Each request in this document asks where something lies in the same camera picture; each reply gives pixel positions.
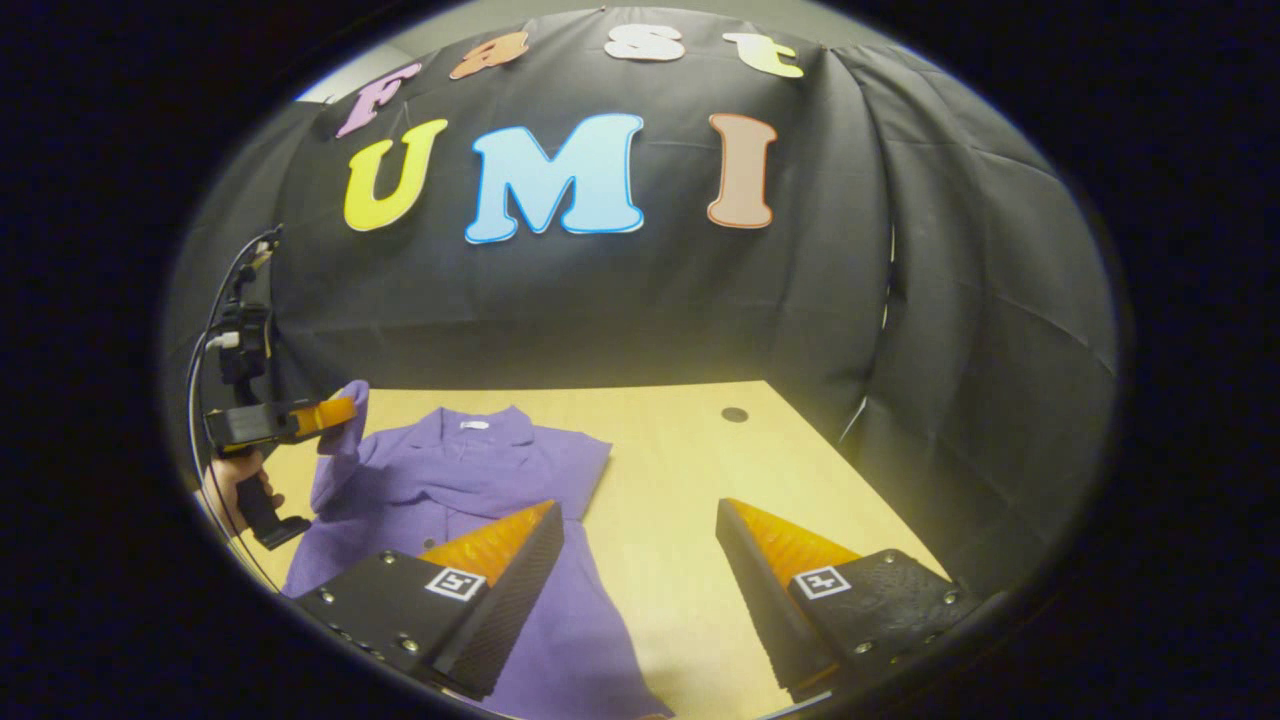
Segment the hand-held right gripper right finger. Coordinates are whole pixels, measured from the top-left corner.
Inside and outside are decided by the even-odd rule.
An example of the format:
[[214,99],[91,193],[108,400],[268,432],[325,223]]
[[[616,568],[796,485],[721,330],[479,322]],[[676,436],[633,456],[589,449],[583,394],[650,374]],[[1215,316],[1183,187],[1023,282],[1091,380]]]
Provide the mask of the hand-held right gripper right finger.
[[774,679],[799,703],[878,687],[988,605],[901,550],[855,553],[736,498],[718,502],[716,538]]

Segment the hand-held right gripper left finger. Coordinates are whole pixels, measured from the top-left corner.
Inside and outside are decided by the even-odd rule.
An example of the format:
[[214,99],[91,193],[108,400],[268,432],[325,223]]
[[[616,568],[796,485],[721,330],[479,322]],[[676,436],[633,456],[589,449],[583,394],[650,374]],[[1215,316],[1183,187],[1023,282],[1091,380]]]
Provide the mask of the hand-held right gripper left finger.
[[320,626],[424,685],[485,700],[564,541],[547,500],[419,556],[383,550],[298,596]]

